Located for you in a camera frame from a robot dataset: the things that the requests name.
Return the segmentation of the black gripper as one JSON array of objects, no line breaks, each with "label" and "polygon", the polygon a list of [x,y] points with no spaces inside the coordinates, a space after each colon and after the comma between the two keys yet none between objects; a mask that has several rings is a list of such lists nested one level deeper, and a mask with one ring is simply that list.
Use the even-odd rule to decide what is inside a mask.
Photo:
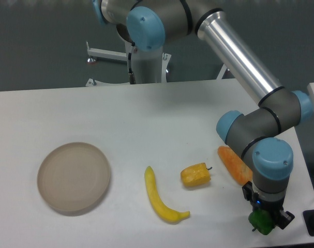
[{"label": "black gripper", "polygon": [[263,209],[270,214],[276,213],[274,222],[280,229],[285,229],[295,219],[291,212],[283,211],[286,190],[278,193],[266,193],[248,181],[242,186],[242,191],[244,198],[250,202],[253,210]]}]

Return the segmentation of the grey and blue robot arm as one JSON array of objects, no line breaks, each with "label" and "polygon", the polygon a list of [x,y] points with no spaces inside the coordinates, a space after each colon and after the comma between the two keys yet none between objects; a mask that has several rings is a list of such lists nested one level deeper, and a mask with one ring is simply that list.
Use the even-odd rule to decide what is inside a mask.
[{"label": "grey and blue robot arm", "polygon": [[144,52],[196,34],[205,41],[258,105],[248,115],[225,113],[220,138],[252,170],[242,187],[252,205],[249,222],[261,234],[286,228],[294,219],[283,202],[293,170],[293,150],[278,135],[312,115],[310,98],[285,89],[227,23],[216,1],[93,1],[98,21],[125,27]]}]

